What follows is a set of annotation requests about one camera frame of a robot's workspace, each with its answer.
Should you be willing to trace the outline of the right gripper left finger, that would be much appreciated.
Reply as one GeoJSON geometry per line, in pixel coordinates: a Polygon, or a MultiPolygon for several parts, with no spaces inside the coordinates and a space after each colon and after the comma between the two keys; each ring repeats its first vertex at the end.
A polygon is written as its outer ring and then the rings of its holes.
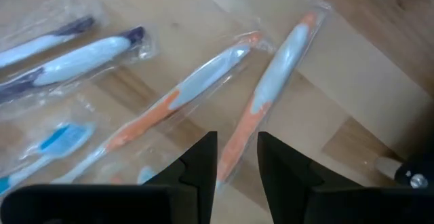
{"type": "Polygon", "coordinates": [[[209,223],[217,133],[141,185],[38,184],[9,193],[2,223],[209,223]]]}

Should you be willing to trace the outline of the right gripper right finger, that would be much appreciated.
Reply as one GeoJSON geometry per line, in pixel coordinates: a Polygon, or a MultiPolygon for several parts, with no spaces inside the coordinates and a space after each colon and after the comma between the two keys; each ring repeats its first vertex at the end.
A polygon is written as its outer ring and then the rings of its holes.
{"type": "Polygon", "coordinates": [[[363,187],[268,132],[257,156],[274,223],[433,222],[432,189],[363,187]]]}

